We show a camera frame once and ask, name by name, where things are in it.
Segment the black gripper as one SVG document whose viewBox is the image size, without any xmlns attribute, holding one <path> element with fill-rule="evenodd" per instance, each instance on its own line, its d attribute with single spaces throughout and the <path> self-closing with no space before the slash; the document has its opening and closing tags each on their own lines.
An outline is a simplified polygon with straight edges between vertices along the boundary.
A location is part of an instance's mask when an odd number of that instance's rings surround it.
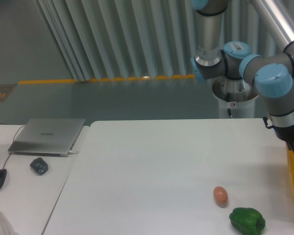
<svg viewBox="0 0 294 235">
<path fill-rule="evenodd" d="M 294 117 L 274 117 L 274 130 L 287 143 L 289 155 L 294 155 Z"/>
</svg>

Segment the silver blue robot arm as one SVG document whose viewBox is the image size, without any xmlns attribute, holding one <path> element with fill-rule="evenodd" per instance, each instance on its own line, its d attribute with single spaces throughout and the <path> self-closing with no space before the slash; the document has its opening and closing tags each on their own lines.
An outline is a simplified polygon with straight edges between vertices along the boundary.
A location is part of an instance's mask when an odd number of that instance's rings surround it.
<svg viewBox="0 0 294 235">
<path fill-rule="evenodd" d="M 226 76 L 242 79 L 262 99 L 277 137 L 294 152 L 294 19 L 280 0 L 253 0 L 251 5 L 281 49 L 275 56 L 251 54 L 246 45 L 227 43 L 219 49 L 221 18 L 226 0 L 193 0 L 203 26 L 191 58 L 198 80 Z"/>
</svg>

